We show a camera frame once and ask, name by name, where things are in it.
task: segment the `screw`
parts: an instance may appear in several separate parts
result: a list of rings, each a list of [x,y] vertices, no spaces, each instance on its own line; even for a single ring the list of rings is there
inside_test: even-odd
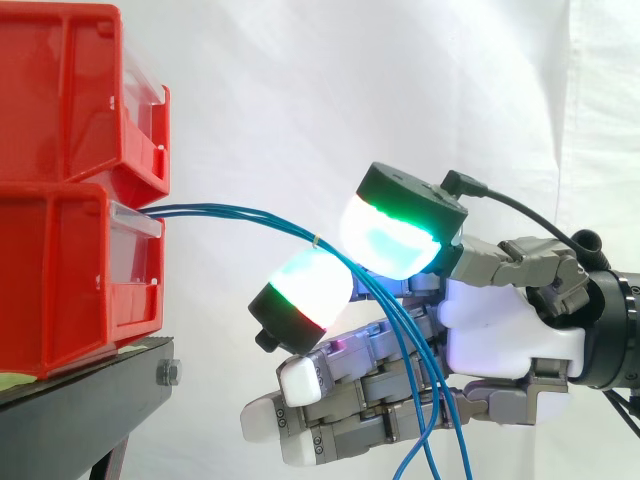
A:
[[[158,385],[175,387],[182,379],[182,362],[180,360],[163,360],[158,365],[156,380]]]

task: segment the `red storage bin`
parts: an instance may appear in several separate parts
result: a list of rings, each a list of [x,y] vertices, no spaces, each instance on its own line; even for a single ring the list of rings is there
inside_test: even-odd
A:
[[[169,192],[169,91],[111,5],[0,1],[0,182],[88,182],[139,208]]]
[[[162,327],[164,223],[90,184],[0,184],[0,372],[46,378]]]

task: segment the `black connector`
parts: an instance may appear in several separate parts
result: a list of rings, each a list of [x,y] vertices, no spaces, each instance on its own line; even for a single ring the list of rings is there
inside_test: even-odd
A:
[[[440,184],[440,188],[456,199],[462,195],[468,197],[484,197],[489,191],[489,187],[484,183],[464,173],[456,172],[455,170],[449,170],[449,173],[447,173],[447,176]]]

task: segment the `blue wire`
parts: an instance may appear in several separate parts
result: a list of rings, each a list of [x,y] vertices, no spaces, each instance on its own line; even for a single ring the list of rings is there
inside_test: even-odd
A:
[[[287,233],[291,233],[293,235],[299,236],[301,238],[305,238],[309,241],[311,241],[311,237],[312,234],[290,222],[287,222],[275,215],[272,214],[267,214],[266,212],[264,212],[266,215],[262,215],[262,212],[257,211],[257,210],[253,210],[253,209],[232,209],[229,208],[227,206],[224,205],[214,205],[214,204],[191,204],[191,205],[182,205],[182,206],[172,206],[172,208],[189,208],[189,207],[196,207],[196,208],[203,208],[205,211],[200,211],[200,212],[193,212],[193,211],[183,211],[183,212],[170,212],[168,214],[164,214],[164,215],[157,215],[157,216],[164,216],[164,217],[173,217],[173,216],[187,216],[187,215],[196,215],[196,216],[217,216],[217,217],[222,217],[222,218],[235,218],[235,219],[244,219],[244,220],[250,220],[250,221],[255,221],[257,223],[261,223],[263,225],[267,225],[270,226],[272,228],[276,228],[278,230],[282,230],[285,231]],[[167,207],[162,207],[162,208],[153,208],[153,209],[147,209],[144,213],[153,213],[154,211],[159,211],[162,209],[166,209]],[[247,217],[244,216],[242,214],[238,213],[238,210],[244,211],[244,212],[249,212],[251,214],[257,214],[259,216],[262,217],[268,217],[268,218],[256,218],[256,217]],[[357,267],[357,265],[355,265],[353,262],[351,262],[349,259],[347,259],[346,257],[342,256],[339,252],[337,252],[333,247],[331,247],[329,244],[324,245],[324,247],[327,247],[327,250],[333,250],[334,254],[337,254],[340,259],[352,270],[354,271],[354,273],[357,274],[357,276],[362,277],[361,280],[363,281],[363,283],[367,284],[368,287],[370,287],[371,290],[375,290],[376,293],[378,295],[380,295],[382,293],[382,295],[380,296],[379,303],[381,304],[381,306],[383,307],[383,310],[385,310],[385,313],[390,317],[390,321],[394,322],[394,320],[396,320],[396,315],[397,315],[397,311],[394,312],[393,310],[389,309],[389,301],[388,298],[390,297],[390,294],[388,294],[388,292],[386,292],[379,284],[378,282],[374,281],[369,275],[367,275],[362,269],[360,269],[359,267]],[[400,312],[403,312],[404,309],[402,309],[402,307],[399,306],[399,304],[395,305],[397,308],[394,310],[399,309]],[[411,317],[408,316],[407,314],[407,319],[409,321],[409,324],[413,323],[413,319]],[[404,329],[407,331],[407,334],[412,338],[412,341],[414,342],[414,344],[418,345],[418,350],[420,351],[421,356],[423,357],[423,360],[425,362],[425,366],[428,370],[429,376],[430,376],[430,381],[432,382],[432,388],[435,387],[434,390],[434,398],[438,398],[438,395],[436,394],[437,392],[437,383],[436,380],[434,378],[434,372],[433,372],[433,368],[430,365],[429,362],[429,357],[427,355],[425,355],[425,352],[423,351],[423,348],[420,348],[421,345],[419,344],[419,342],[416,341],[416,338],[414,337],[414,335],[412,334],[411,330],[407,328],[407,325],[405,323],[405,319],[403,319],[402,317],[399,318],[399,320],[401,321],[401,323],[403,324]],[[402,336],[400,334],[400,332],[398,331],[397,327],[394,329],[394,333],[396,333],[396,335],[399,335],[399,339],[402,341]],[[421,338],[421,333],[419,332],[419,336],[418,338],[421,339],[423,341],[423,343],[426,345],[426,342],[424,342],[424,339]],[[410,367],[410,363],[405,362],[405,366],[408,369],[408,373],[410,373],[411,375],[409,375],[410,378],[410,382],[413,383],[412,386],[412,394],[414,397],[414,402],[416,402],[416,412],[418,415],[418,418],[420,420],[420,417],[422,417],[422,409],[421,409],[421,404],[419,403],[419,392],[417,390],[417,385],[415,384],[415,378],[413,377],[413,372],[411,371],[411,367]],[[437,408],[438,408],[438,402],[436,401],[434,403],[434,407],[433,407],[433,411],[432,411],[432,418],[431,418],[431,422],[429,424],[429,428],[426,430],[427,433],[430,433],[431,430],[433,429],[434,425],[435,425],[435,421],[437,420]],[[421,425],[421,432],[424,432],[424,420],[422,420],[422,425]],[[437,473],[437,469],[435,468],[435,463],[433,461],[433,457],[432,454],[428,448],[428,445],[425,444],[425,453],[427,454],[427,459],[429,461],[429,466],[432,469],[432,472],[434,473],[434,476],[436,478],[439,479],[439,475]]]
[[[173,211],[167,212],[167,210],[182,210],[182,211]],[[240,220],[248,220],[255,223],[259,223],[271,228],[275,228],[277,230],[283,231],[285,233],[289,233],[291,235],[297,236],[299,238],[305,239],[307,241],[313,241],[315,239],[315,235],[311,234],[311,232],[288,222],[276,215],[270,214],[268,212],[264,212],[256,209],[249,209],[244,207],[235,207],[229,205],[221,205],[221,204],[182,204],[182,205],[167,205],[161,207],[151,207],[147,209],[141,210],[143,213],[151,214],[153,217],[178,217],[178,216],[214,216],[219,218],[230,218],[230,219],[240,219]],[[416,403],[416,413],[418,415],[418,421],[420,423],[420,430],[422,432],[422,436],[418,445],[422,445],[425,448],[425,453],[427,455],[427,459],[429,461],[429,466],[434,473],[434,477],[439,479],[437,469],[435,468],[435,463],[433,462],[433,457],[431,455],[430,449],[428,447],[428,436],[433,430],[435,426],[435,422],[437,421],[437,410],[439,406],[439,395],[437,384],[440,382],[443,385],[444,396],[449,406],[449,410],[452,414],[453,424],[456,430],[456,436],[458,437],[458,444],[460,446],[460,452],[462,455],[465,473],[467,479],[472,479],[471,474],[471,466],[469,462],[469,457],[466,449],[466,445],[464,443],[464,437],[462,434],[462,426],[460,424],[460,419],[457,413],[457,409],[455,406],[455,402],[449,389],[446,388],[446,380],[444,375],[442,374],[431,349],[429,348],[426,340],[422,337],[422,334],[411,318],[411,316],[406,312],[404,308],[400,306],[398,301],[391,295],[386,289],[384,289],[375,279],[370,277],[364,270],[359,268],[355,263],[349,260],[347,257],[342,255],[340,252],[335,250],[331,245],[327,242],[320,240],[318,245],[327,250],[328,252],[336,255],[355,275],[361,280],[365,286],[372,292],[372,295],[382,309],[385,311],[385,314],[390,320],[390,323],[394,329],[394,333],[398,338],[398,343],[400,345],[401,352],[403,353],[403,359],[405,360],[405,367],[407,368],[407,374],[409,376],[409,381],[411,384],[412,394],[414,396],[414,402]],[[402,333],[398,329],[398,324],[405,330],[405,333],[409,336],[410,340],[414,344],[416,350],[423,358],[423,362],[425,364],[425,368],[427,369],[427,373],[429,375],[429,379],[432,386],[432,391],[434,395],[433,402],[433,410],[431,421],[429,426],[424,427],[424,418],[422,415],[422,409],[420,407],[419,393],[416,385],[415,376],[413,375],[413,371],[411,370],[410,361],[408,358],[408,352],[406,350],[406,346],[404,345],[404,340],[402,338]],[[411,458],[415,456],[415,453],[411,455],[407,455],[406,464],[409,463]]]
[[[404,471],[409,466],[409,463],[411,463],[411,460],[413,460],[413,457],[415,457],[416,453],[418,453],[418,450],[420,450],[420,447],[422,445],[426,445],[427,444],[427,442],[429,441],[428,440],[429,435],[427,435],[428,433],[429,432],[424,432],[420,436],[420,438],[418,439],[416,444],[411,448],[411,450],[409,450],[409,453],[407,454],[406,457],[404,457],[404,460],[402,460],[402,463],[398,467],[398,470],[396,470],[396,473],[393,476],[393,480],[400,480],[400,478],[404,474]]]

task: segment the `white wall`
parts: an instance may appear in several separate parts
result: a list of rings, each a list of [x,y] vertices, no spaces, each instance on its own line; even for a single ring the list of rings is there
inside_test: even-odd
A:
[[[640,268],[628,238],[639,227],[628,225],[632,207],[618,205],[640,180],[630,83],[639,23],[619,10],[624,2],[603,12],[574,1],[571,15],[568,0],[116,3],[172,90],[171,201],[263,208],[337,242],[342,208],[371,162],[432,182],[456,168],[549,218],[558,212],[570,230],[598,228],[616,266]],[[468,233],[543,234],[490,200],[466,204]],[[303,247],[254,225],[169,221],[162,333],[175,335],[185,372],[131,436],[124,479],[392,476],[408,443],[299,470],[282,464],[277,444],[242,439],[242,407],[276,389],[285,358],[255,346],[246,305]],[[352,305],[339,328],[380,316]],[[574,390],[575,408],[536,433],[466,427],[476,478],[632,477],[632,435],[601,395]],[[431,444],[443,477],[461,478],[454,435],[437,432]],[[406,478],[428,478],[423,458]]]

